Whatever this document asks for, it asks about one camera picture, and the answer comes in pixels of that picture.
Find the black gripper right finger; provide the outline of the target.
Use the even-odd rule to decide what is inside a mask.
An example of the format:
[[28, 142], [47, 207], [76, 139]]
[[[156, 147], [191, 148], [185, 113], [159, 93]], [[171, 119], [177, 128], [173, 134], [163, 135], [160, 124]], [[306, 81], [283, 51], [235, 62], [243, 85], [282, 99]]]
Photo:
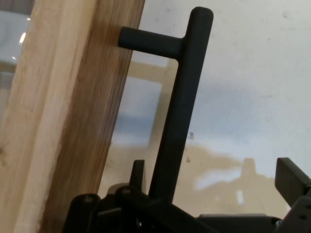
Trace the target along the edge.
[[290, 206], [276, 233], [311, 231], [311, 179], [289, 158], [276, 162], [275, 187]]

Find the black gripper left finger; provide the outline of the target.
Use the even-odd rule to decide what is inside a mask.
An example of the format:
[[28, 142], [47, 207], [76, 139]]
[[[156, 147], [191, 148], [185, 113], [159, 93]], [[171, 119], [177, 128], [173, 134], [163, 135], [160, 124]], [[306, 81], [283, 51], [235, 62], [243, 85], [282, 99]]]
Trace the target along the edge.
[[142, 192], [144, 160], [135, 160], [129, 183], [100, 198], [76, 196], [64, 233], [208, 233], [210, 227], [171, 203]]

